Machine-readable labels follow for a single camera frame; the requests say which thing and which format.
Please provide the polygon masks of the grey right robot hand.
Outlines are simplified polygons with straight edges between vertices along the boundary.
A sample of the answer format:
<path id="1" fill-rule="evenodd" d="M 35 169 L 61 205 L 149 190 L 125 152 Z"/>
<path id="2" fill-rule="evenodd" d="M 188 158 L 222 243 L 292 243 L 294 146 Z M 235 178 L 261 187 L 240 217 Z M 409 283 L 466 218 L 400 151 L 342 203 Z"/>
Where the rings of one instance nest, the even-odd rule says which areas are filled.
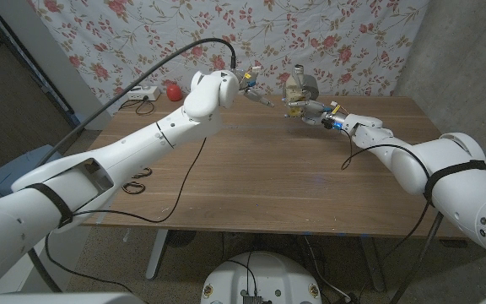
<path id="1" fill-rule="evenodd" d="M 309 125 L 322 125 L 326 129 L 341 130 L 348 116 L 336 101 L 328 106 L 316 100 L 300 100 L 287 102 L 286 106 L 290 117 L 300 117 Z"/>

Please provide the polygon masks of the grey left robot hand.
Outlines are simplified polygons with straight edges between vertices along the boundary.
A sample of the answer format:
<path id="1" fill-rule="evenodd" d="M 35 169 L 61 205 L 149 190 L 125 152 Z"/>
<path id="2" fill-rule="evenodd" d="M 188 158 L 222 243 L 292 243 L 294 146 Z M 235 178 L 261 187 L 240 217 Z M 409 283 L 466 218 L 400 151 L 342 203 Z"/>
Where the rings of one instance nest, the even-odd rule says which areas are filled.
<path id="1" fill-rule="evenodd" d="M 274 107 L 274 104 L 269 99 L 263 95 L 260 95 L 253 89 L 253 87 L 257 84 L 257 76 L 261 70 L 262 68 L 260 66 L 251 67 L 246 71 L 242 69 L 235 69 L 234 74 L 239 82 L 239 91 L 242 91 L 243 96 L 249 100 L 261 103 L 265 106 Z"/>

